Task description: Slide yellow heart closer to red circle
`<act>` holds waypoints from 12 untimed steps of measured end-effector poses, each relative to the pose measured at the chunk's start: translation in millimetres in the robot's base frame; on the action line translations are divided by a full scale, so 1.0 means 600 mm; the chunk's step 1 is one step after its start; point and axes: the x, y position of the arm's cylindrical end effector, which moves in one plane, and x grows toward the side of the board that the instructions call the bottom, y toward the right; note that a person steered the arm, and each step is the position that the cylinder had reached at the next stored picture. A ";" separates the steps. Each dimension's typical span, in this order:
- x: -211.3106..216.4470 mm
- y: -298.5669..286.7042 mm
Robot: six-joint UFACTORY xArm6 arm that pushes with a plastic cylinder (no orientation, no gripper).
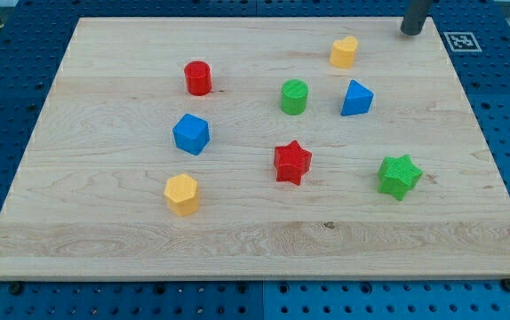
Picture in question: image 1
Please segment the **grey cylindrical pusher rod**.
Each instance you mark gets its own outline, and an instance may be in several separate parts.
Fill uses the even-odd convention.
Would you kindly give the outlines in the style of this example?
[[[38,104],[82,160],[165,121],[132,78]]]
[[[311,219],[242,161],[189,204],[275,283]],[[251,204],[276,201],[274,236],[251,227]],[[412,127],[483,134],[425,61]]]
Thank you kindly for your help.
[[[417,36],[422,31],[433,0],[411,0],[400,26],[406,36]]]

